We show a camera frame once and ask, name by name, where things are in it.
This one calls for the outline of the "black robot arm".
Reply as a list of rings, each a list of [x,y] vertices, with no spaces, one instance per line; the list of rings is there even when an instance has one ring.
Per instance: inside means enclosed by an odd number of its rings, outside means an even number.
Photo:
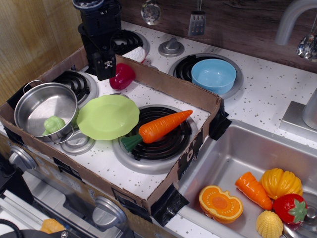
[[[78,32],[87,54],[89,68],[98,80],[115,76],[116,56],[112,39],[121,30],[121,4],[117,0],[74,0],[82,23]]]

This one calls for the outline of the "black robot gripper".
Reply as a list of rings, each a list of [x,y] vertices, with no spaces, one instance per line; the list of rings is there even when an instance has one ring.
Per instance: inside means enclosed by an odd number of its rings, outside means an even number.
[[[89,69],[99,81],[115,77],[116,57],[112,37],[121,30],[121,4],[117,0],[79,0],[82,23],[78,32],[87,54]]]

